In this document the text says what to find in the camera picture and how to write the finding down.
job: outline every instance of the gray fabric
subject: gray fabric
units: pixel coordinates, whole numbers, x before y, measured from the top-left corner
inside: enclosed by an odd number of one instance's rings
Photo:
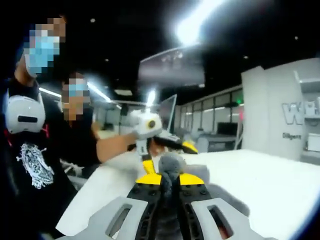
[[[165,196],[170,197],[172,184],[170,181],[177,178],[179,173],[188,173],[201,178],[213,198],[221,198],[225,200],[228,204],[233,206],[239,212],[245,216],[249,216],[249,208],[240,200],[232,196],[222,187],[209,184],[210,172],[205,165],[187,165],[185,160],[178,154],[173,152],[166,152],[159,161],[159,172],[167,180],[167,192]],[[159,216],[156,240],[182,240],[182,235],[179,227],[179,222],[177,219],[176,208],[164,208]]]

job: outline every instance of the person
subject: person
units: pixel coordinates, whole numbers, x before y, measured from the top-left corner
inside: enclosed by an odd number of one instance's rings
[[[53,18],[41,25],[41,33],[45,32],[43,37],[38,34],[30,36],[29,46],[24,50],[14,76],[7,82],[6,93],[9,98],[20,95],[38,100],[36,78],[44,68],[49,67],[48,62],[54,59],[52,55],[59,56],[56,52],[48,51],[52,49],[48,44],[59,47],[59,41],[66,36],[65,25],[64,18]],[[39,52],[35,53],[36,48],[42,48],[40,55]],[[21,212],[33,228],[50,233],[54,238],[62,236],[56,230],[56,225],[76,194],[60,159],[78,166],[100,164],[126,152],[136,140],[134,134],[97,139],[91,131],[92,110],[83,107],[88,102],[86,98],[73,96],[75,91],[70,90],[71,87],[74,86],[66,84],[68,91],[62,91],[64,96],[70,94],[64,101],[66,113],[61,113],[58,106],[54,107],[53,101],[43,99],[45,122],[40,132],[6,134],[9,157],[5,169]]]

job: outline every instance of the face mask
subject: face mask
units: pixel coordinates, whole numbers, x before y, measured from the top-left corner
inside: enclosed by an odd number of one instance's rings
[[[30,31],[33,46],[24,49],[25,66],[30,76],[36,77],[43,68],[53,66],[54,56],[60,54],[60,38],[47,30]]]

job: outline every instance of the black t-shirt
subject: black t-shirt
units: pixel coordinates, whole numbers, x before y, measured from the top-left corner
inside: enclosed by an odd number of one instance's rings
[[[8,83],[9,96],[38,98],[38,85],[26,87],[16,79]],[[58,105],[43,98],[45,124],[39,133],[11,134],[6,160],[8,176],[24,214],[39,231],[50,232],[76,194],[60,159],[91,166],[99,163],[96,139],[91,131],[92,109],[86,109],[80,121],[70,128]]]

